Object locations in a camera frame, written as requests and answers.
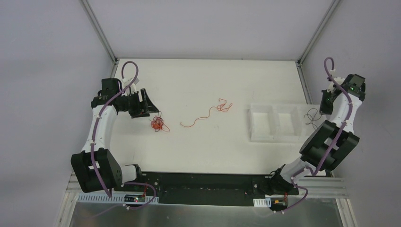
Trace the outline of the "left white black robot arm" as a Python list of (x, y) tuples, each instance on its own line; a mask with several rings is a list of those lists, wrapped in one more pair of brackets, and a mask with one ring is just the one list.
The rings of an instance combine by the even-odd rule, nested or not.
[(73, 171), (85, 193), (100, 190), (111, 193), (124, 183), (132, 191), (139, 191), (144, 186), (140, 167), (119, 164), (110, 150), (113, 125), (120, 112), (127, 112), (134, 119), (149, 117), (159, 109), (151, 102), (145, 88), (133, 92), (114, 78), (103, 79), (101, 84), (101, 90), (91, 101), (92, 123), (88, 138), (81, 152), (70, 159)]

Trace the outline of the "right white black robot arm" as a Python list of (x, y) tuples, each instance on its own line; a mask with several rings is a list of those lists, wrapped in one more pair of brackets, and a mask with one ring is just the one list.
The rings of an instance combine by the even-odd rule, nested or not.
[(353, 121), (365, 99), (365, 78), (349, 74), (334, 78), (322, 91), (320, 115), (327, 115), (300, 149), (300, 157), (275, 170), (267, 180), (266, 195), (283, 195), (296, 191), (298, 181), (320, 171), (334, 170), (357, 146)]

